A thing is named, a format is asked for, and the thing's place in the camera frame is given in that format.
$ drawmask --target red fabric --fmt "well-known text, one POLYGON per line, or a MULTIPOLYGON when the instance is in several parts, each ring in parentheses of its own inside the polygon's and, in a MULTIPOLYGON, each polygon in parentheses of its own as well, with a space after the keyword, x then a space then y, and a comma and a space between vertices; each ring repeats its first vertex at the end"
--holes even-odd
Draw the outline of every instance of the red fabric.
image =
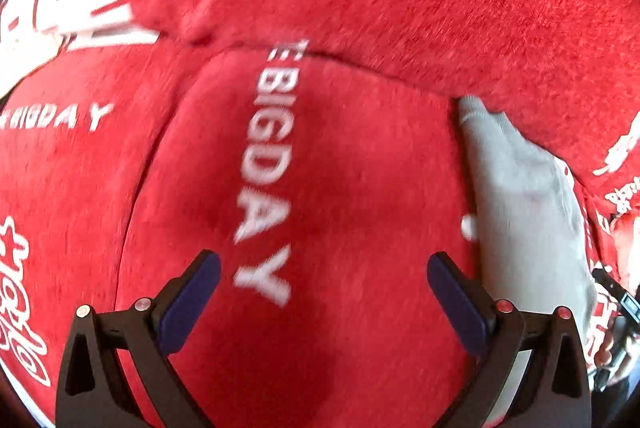
POLYGON ((106 103, 106 94, 114 104, 91 136, 81 118, 74 130, 18 128, 2 136, 4 148, 20 153, 4 173, 15 166, 31 172, 34 150, 51 134, 58 156, 92 177, 69 187, 62 180, 68 168, 40 155, 40 182, 3 191, 30 242, 30 326, 47 341, 51 389, 5 361, 47 414, 75 308, 126 308, 154 296, 203 247, 222 256, 223 280, 174 364, 220 426, 430 424, 457 394, 466 359, 424 275, 428 255, 441 249, 474 272, 475 245, 460 233, 470 208, 454 101, 330 60, 268 62, 269 52, 223 53, 200 61, 193 74, 189 61, 199 58, 164 41, 149 52, 67 53, 12 96, 11 107, 37 99, 77 101, 82 109, 106 103), (70 62, 82 81, 56 97, 70 62), (291 145, 292 160, 280 180, 260 186, 243 180, 241 162, 252 143, 249 122, 263 107, 254 104, 257 82, 273 66, 300 68, 294 127, 273 142, 291 145), (100 84, 92 82, 97 77, 100 84), (124 79, 126 90, 114 90, 124 79), (135 164, 124 162, 132 157, 135 164), (282 224, 236 245, 243 187, 285 199, 291 209, 282 224), (43 233, 52 220, 60 225, 43 233), (233 286, 239 267, 256 267, 287 245, 289 261, 277 272, 291 286, 285 307, 233 286), (399 390, 416 399, 394 399, 399 390), (424 395, 430 400, 417 400, 424 395))
POLYGON ((445 249, 473 274, 477 259, 460 234, 472 201, 450 98, 506 111, 597 198, 638 174, 638 148, 593 174, 640 108, 638 0, 120 2, 164 37, 63 53, 8 109, 77 104, 75 127, 0 130, 0 209, 29 242, 22 283, 52 386, 2 359, 51 418, 75 308, 153 295, 206 247, 223 281, 174 363, 214 422, 428 426, 465 358, 424 264, 445 249), (300 39, 300 61, 268 62, 300 39), (256 84, 273 65, 300 68, 279 142, 292 158, 255 188, 290 213, 236 245, 256 84), (114 104, 93 132, 92 103, 114 104), (233 286, 289 244, 285 307, 233 286))
POLYGON ((638 148, 616 172, 593 175, 640 109, 638 2, 131 0, 141 24, 183 40, 306 37, 313 52, 479 96, 601 197, 638 175, 638 148))

